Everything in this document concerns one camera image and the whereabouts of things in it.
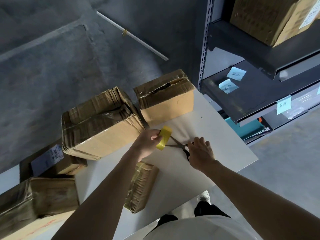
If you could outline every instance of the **taped cardboard box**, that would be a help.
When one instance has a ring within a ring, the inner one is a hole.
[[[320,0],[236,0],[230,23],[269,46],[307,30]]]
[[[87,166],[86,159],[62,152],[60,138],[20,162],[20,182],[31,177],[52,178],[60,174],[75,175]]]
[[[133,142],[144,130],[137,109],[118,87],[63,113],[61,125],[63,152],[90,160]]]
[[[176,70],[136,88],[140,111],[146,122],[158,125],[193,110],[194,85]]]
[[[131,180],[124,207],[133,214],[143,210],[149,199],[159,169],[145,162],[138,162]]]
[[[0,239],[33,238],[78,206],[73,178],[30,178],[0,195]]]

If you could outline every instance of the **hand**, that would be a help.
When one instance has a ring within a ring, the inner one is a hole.
[[[215,161],[210,142],[205,142],[203,137],[200,139],[199,137],[195,137],[194,144],[188,141],[188,148],[190,165],[201,172],[204,172]]]
[[[149,156],[154,151],[162,139],[159,133],[159,129],[146,129],[137,137],[129,151],[138,154],[138,161],[141,161],[142,158]]]

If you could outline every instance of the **black pants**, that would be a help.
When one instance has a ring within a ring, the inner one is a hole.
[[[228,216],[226,213],[224,213],[218,207],[216,207],[213,204],[210,205],[206,201],[200,201],[198,203],[197,207],[194,209],[194,215],[195,216],[220,215],[220,216],[225,216],[225,217],[230,218],[230,216]],[[176,216],[165,214],[164,216],[162,216],[159,219],[158,225],[154,229],[156,229],[158,226],[161,226],[162,224],[165,224],[165,223],[171,222],[171,221],[176,221],[176,220],[178,220],[178,218]]]

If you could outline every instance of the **person's left hand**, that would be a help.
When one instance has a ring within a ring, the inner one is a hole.
[[[138,154],[138,161],[141,161],[142,158],[149,156],[154,151],[162,139],[159,133],[159,129],[146,129],[137,137],[129,151]]]

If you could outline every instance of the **label sticker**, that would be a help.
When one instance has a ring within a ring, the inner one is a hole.
[[[57,144],[31,162],[33,176],[38,177],[64,158],[62,149]]]
[[[228,73],[227,77],[232,78],[234,80],[241,81],[241,79],[243,78],[245,73],[246,73],[246,71],[244,71],[244,70],[241,70],[236,67],[232,67],[230,72]]]
[[[310,12],[306,16],[306,18],[303,20],[301,26],[299,29],[311,24],[315,17],[318,15],[318,12],[320,11],[320,0],[318,0],[314,6],[311,8]]]
[[[291,109],[291,95],[277,101],[277,115]]]
[[[230,79],[228,79],[220,83],[219,88],[225,93],[230,93],[239,87],[235,85]]]

